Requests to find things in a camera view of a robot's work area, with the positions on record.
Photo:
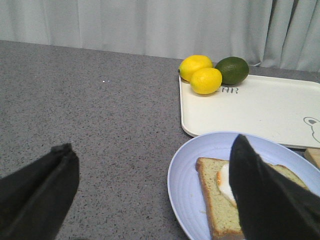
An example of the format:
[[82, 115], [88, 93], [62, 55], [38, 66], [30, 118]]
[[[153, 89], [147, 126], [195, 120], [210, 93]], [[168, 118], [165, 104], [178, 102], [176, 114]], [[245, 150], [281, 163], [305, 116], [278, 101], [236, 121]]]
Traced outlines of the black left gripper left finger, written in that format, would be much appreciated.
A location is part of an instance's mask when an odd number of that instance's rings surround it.
[[35, 162], [0, 180], [0, 238], [53, 240], [80, 181], [71, 144], [52, 147]]

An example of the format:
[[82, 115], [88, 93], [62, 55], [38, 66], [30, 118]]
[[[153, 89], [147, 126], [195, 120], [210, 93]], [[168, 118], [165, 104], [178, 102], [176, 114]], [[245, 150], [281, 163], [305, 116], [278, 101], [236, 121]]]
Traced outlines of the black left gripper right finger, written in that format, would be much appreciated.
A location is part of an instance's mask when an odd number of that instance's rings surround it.
[[247, 240], [318, 240], [320, 198], [263, 162], [247, 138], [231, 147], [229, 184]]

